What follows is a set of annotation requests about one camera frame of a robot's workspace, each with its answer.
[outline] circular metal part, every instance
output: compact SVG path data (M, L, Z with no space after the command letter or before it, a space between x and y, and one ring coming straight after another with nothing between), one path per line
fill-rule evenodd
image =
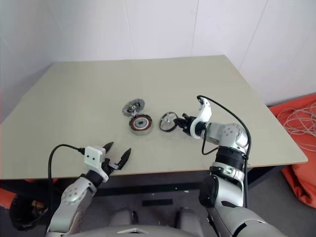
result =
M165 113L159 120L159 128L164 132L171 132L176 127L177 124L174 122L178 116L175 112L167 112Z
M129 122L132 133L136 135L145 135L151 132L153 120L149 115L137 115Z
M129 101L122 110L123 115L130 117L130 116L136 116L141 110L143 110L145 106L145 101L142 99L135 99L132 101Z

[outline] table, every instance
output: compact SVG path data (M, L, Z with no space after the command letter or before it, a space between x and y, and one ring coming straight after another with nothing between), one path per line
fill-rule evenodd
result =
M113 175L207 170L215 154L201 154L201 139L179 128L165 133L158 127L168 111L196 116L199 94L223 104L248 126L253 141L249 167L270 171L307 161L226 56L63 62L54 63L2 123L0 178L47 178L48 156L56 145L103 146L111 141L112 161L132 148L124 169ZM132 134L129 118L122 115L123 106L135 98L145 100L143 112L153 119L148 135ZM212 112L210 121L235 122L216 105ZM207 144L206 149L214 147ZM67 148L55 153L53 177L83 172L79 153Z

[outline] black wire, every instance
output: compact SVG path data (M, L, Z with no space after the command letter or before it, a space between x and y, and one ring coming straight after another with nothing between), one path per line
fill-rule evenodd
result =
M248 157L249 157L249 153L250 153L250 149L251 149L251 136L250 136L250 132L246 126L246 124L244 124L244 122L237 116L235 115L232 111L230 111L229 109L227 109L225 106L221 105L220 103L216 102L215 100L212 100L206 96L203 95L199 95L197 96L197 99L200 98L205 98L211 102L213 102L214 104L218 105L219 107L221 107L223 110L227 111L229 114L231 114L235 119L237 119L237 121L243 126L243 128L246 131L247 137L248 137L248 149L246 152L246 155L244 156L245 159L245 163L244 163L244 180L243 180L243 186L244 186L244 194L245 194L245 207L248 208L248 177L247 177L247 165L248 165Z
M207 128L204 128L204 137L203 137L203 145L202 145L202 154L203 155L209 155L212 152L216 151L218 149L218 147L215 147L213 150L209 151L209 152L204 152L204 147L205 147L205 142L206 142L206 133L207 133Z
M50 155L49 155L49 160L48 160L48 196L49 196L49 201L48 201L48 219L47 219L47 224L46 224L46 230L48 229L51 217L52 217L52 206L53 206L53 179L51 178L51 163L53 160L53 156L55 151L60 148L60 147L69 147L72 148L74 150L79 150L79 148L77 147L73 147L71 145L68 144L60 144L57 147L55 147Z

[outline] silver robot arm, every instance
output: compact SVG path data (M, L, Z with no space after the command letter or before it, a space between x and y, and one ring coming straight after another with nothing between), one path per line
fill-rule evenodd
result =
M102 182L107 182L110 174L121 169L129 158L131 149L123 154L118 164L110 163L105 154L112 144L113 142L108 143L103 148L95 146L84 149L84 163L89 171L64 190L60 205L47 228L46 237L66 237L79 232L84 213L97 192L97 187Z
M284 237L277 228L243 207L244 155L248 148L245 130L238 124L209 123L211 107L199 98L197 117L183 114L175 123L188 135L218 145L210 176L202 183L199 201L208 212L208 220L219 237Z

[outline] gray floor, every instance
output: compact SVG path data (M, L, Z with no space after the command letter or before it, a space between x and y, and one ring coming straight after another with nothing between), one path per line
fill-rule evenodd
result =
M160 198L172 198L173 205L142 207L142 200ZM201 217L205 236L215 236L206 222L206 212L198 202L198 191L95 197L87 211L83 229L106 225L111 213L127 206L138 212L141 224L165 226L173 225L175 212L181 206L189 207ZM281 173L249 191L249 207L289 237L316 236L316 209L296 199ZM41 237L44 230L43 226L37 226L28 232L16 231L3 208L0 210L0 228L1 237Z

